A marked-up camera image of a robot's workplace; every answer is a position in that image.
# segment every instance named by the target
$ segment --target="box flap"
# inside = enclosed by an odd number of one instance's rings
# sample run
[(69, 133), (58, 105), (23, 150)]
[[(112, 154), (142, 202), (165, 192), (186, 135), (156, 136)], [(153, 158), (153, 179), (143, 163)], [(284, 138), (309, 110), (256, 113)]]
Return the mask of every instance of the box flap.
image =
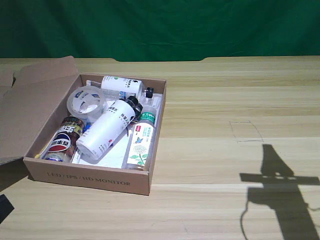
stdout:
[(21, 157), (2, 157), (0, 158), (0, 166), (19, 159), (21, 159)]
[(14, 87), (78, 74), (74, 57), (66, 56), (23, 67), (14, 75), (16, 78)]
[[(68, 65), (71, 60), (73, 58), (62, 58), (61, 62)], [(68, 68), (73, 75), (69, 75), (65, 70), (62, 70), (62, 74), (57, 68), (62, 67), (59, 59), (53, 60), (52, 64), (48, 62), (37, 64), (37, 67), (24, 68), (27, 70), (21, 72), (14, 87), (1, 101), (0, 159), (26, 156), (35, 141), (45, 141), (39, 134), (45, 125), (52, 124), (48, 123), (48, 119), (56, 121), (54, 124), (59, 126), (63, 117), (67, 116), (67, 97), (70, 91), (82, 85), (78, 71), (69, 64)], [(44, 66), (49, 73), (45, 73), (40, 66)], [(48, 66), (55, 68), (57, 77)], [(63, 109), (64, 114), (57, 114), (57, 109), (60, 109), (60, 112)]]
[(14, 71), (13, 70), (5, 70), (0, 72), (0, 101), (6, 92), (12, 87), (14, 83)]

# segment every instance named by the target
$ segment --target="roll of tape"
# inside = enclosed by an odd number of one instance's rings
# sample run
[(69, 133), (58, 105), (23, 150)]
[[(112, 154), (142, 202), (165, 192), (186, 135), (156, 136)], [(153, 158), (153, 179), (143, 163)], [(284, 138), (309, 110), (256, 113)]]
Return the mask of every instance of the roll of tape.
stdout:
[(72, 116), (86, 123), (94, 123), (108, 107), (104, 93), (95, 86), (79, 87), (71, 93), (66, 105)]

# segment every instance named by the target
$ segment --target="green backdrop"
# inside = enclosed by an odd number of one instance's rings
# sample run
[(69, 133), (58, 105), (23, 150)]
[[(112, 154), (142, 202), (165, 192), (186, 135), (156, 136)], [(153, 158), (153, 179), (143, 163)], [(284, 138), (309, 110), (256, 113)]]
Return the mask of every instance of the green backdrop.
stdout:
[(0, 0), (0, 57), (320, 55), (320, 0)]

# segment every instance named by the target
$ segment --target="can label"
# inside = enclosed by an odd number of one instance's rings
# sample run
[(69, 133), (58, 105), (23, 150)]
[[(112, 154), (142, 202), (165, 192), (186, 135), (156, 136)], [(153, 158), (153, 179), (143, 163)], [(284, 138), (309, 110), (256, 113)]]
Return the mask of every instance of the can label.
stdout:
[(71, 145), (70, 137), (65, 133), (59, 133), (53, 140), (49, 153), (61, 152), (68, 149)]
[(67, 122), (65, 125), (61, 126), (58, 130), (59, 133), (66, 132), (68, 134), (75, 132), (79, 135), (83, 133), (83, 127), (77, 122)]

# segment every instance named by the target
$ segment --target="white bottle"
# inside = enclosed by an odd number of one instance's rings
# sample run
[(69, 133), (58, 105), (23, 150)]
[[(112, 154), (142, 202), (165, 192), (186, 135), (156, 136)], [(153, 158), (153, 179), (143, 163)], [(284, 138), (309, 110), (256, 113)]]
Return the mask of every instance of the white bottle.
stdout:
[(157, 110), (154, 107), (147, 105), (143, 107), (140, 121), (133, 127), (122, 168), (148, 169), (154, 143), (156, 115)]
[(109, 100), (127, 99), (130, 96), (139, 99), (145, 88), (140, 80), (118, 76), (104, 76), (101, 83), (101, 89)]
[(116, 100), (108, 110), (76, 141), (79, 150), (88, 157), (99, 160), (135, 118), (138, 100), (131, 96)]

